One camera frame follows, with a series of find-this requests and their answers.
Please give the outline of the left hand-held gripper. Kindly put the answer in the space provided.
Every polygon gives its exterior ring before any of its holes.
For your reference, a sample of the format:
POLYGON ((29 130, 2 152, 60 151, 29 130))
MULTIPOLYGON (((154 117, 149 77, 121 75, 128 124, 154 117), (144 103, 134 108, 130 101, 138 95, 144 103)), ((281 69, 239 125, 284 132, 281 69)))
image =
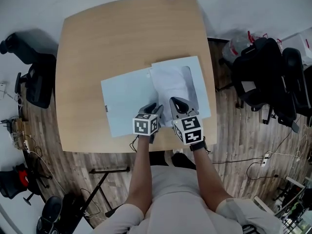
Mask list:
POLYGON ((140 108, 138 114, 133 118, 133 134, 148 136, 149 143, 153 144, 155 135, 161 128, 160 120, 164 110, 163 105, 150 103, 140 108))

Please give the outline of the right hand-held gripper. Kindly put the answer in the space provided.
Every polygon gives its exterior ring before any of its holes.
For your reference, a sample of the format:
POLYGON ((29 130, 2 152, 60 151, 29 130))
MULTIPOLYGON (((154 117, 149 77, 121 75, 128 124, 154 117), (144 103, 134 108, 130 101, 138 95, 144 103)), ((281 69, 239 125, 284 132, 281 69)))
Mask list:
POLYGON ((184 145, 196 144, 204 140, 202 119, 196 106, 181 97, 171 97, 169 100, 172 125, 175 135, 184 145))

